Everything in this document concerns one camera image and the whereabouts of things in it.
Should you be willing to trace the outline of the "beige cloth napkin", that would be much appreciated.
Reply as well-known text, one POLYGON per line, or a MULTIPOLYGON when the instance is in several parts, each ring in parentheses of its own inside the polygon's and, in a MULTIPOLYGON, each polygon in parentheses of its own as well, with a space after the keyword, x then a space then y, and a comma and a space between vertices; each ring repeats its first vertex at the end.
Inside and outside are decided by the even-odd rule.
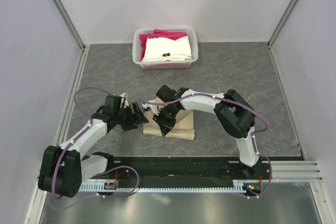
MULTIPOLYGON (((154 115, 150 108, 145 109, 144 116, 149 122, 143 125, 143 134, 163 137, 159 125, 153 120, 154 115)), ((165 137, 193 141, 195 137, 193 110, 180 110, 176 116, 175 126, 165 137)))

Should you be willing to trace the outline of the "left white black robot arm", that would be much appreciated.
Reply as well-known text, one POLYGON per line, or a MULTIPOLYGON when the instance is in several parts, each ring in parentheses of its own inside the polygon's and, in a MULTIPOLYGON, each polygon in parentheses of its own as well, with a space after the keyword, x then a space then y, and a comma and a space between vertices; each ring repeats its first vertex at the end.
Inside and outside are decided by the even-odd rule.
POLYGON ((128 103, 124 95, 108 95, 104 105, 89 117, 86 125, 68 141, 48 146, 43 154, 38 188, 55 195, 72 198, 88 179, 101 175, 111 178, 115 173, 111 154, 87 152, 116 126, 124 131, 148 123, 136 102, 128 103))

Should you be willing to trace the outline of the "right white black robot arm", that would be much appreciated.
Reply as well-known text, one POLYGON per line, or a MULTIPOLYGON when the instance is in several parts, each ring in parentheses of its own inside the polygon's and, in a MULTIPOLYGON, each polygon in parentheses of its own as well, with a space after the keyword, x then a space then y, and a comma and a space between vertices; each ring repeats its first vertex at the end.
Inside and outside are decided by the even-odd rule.
POLYGON ((156 96, 161 102, 150 101, 147 105, 153 111, 153 120, 158 124, 163 136, 173 130, 177 114, 182 110, 213 114, 217 116, 226 133, 236 141, 239 160, 242 163, 241 174, 251 179, 259 173, 259 156, 252 140, 252 132, 255 129, 254 110, 235 90, 211 94, 188 88, 175 91, 163 85, 156 96))

